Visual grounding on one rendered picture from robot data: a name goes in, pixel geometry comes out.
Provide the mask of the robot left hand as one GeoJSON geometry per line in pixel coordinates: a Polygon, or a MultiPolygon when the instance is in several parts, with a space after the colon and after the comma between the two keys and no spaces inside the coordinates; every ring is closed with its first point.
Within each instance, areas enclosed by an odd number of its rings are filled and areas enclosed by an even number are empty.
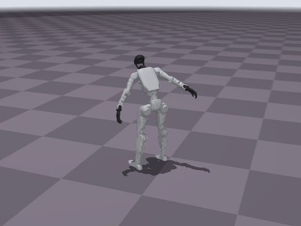
{"type": "Polygon", "coordinates": [[[118,123],[122,123],[122,121],[121,121],[121,119],[120,119],[120,111],[121,111],[121,108],[122,108],[122,106],[119,105],[118,109],[116,109],[116,111],[117,111],[116,117],[117,117],[117,122],[118,122],[118,123]]]}

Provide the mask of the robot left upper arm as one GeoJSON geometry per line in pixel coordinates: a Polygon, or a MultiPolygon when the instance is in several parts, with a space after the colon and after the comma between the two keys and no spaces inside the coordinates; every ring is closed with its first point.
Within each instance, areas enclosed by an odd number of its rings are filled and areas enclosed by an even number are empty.
{"type": "Polygon", "coordinates": [[[125,95],[129,96],[131,94],[131,88],[134,84],[134,80],[136,80],[137,77],[138,77],[137,72],[130,75],[129,80],[127,82],[127,88],[126,88],[125,95]]]}

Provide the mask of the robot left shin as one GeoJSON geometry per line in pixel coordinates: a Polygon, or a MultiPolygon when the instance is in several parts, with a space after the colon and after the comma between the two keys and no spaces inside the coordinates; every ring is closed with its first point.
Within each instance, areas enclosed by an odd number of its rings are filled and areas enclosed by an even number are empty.
{"type": "Polygon", "coordinates": [[[135,164],[140,164],[140,161],[141,161],[141,156],[142,156],[142,153],[144,152],[144,149],[145,149],[145,146],[146,146],[146,143],[143,142],[144,140],[144,137],[143,135],[139,135],[137,136],[137,139],[136,139],[136,146],[135,146],[135,151],[136,151],[136,160],[135,160],[135,164]]]}

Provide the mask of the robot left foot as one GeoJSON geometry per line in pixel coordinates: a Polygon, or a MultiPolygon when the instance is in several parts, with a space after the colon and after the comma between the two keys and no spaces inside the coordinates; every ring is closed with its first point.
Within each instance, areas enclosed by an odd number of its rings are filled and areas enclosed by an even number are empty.
{"type": "Polygon", "coordinates": [[[137,168],[138,170],[142,170],[142,169],[143,169],[143,167],[142,167],[141,164],[139,164],[139,163],[138,163],[138,164],[135,164],[135,161],[133,161],[133,160],[129,160],[128,163],[129,163],[131,166],[137,168]]]}

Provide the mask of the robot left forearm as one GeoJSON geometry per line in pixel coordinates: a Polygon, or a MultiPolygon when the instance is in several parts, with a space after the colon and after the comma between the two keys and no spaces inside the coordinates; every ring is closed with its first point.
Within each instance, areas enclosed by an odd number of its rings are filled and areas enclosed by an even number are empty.
{"type": "Polygon", "coordinates": [[[118,102],[118,105],[116,106],[117,109],[118,109],[119,105],[123,106],[125,100],[127,99],[127,96],[125,96],[125,92],[126,92],[126,89],[123,90],[123,93],[122,93],[121,98],[118,102]]]}

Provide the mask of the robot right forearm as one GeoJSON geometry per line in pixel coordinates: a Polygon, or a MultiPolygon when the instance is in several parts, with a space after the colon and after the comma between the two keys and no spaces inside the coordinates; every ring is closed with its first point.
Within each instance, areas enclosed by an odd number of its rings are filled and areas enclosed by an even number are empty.
{"type": "MultiPolygon", "coordinates": [[[[170,77],[174,78],[173,76],[170,76],[170,77]]],[[[174,84],[174,85],[177,85],[178,87],[182,88],[183,90],[186,90],[186,89],[183,87],[183,85],[186,85],[186,84],[184,84],[183,82],[177,80],[176,78],[174,78],[173,84],[174,84]]],[[[186,85],[186,86],[187,86],[187,85],[186,85]]]]}

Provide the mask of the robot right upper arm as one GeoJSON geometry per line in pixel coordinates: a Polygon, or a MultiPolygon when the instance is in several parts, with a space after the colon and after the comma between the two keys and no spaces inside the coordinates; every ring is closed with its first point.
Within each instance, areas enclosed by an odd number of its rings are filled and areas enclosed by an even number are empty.
{"type": "Polygon", "coordinates": [[[167,79],[167,82],[169,82],[169,83],[173,83],[174,78],[170,77],[167,73],[162,71],[159,67],[154,68],[154,70],[155,70],[157,76],[167,79]]]}

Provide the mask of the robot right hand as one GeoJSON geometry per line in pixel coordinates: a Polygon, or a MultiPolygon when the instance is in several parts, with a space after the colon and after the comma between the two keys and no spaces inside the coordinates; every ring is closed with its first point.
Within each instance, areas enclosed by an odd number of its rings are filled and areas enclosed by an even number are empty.
{"type": "Polygon", "coordinates": [[[195,99],[197,98],[196,91],[194,91],[193,89],[189,88],[189,86],[186,86],[186,85],[183,85],[183,87],[186,89],[185,91],[189,91],[192,94],[193,97],[195,95],[195,99]]]}

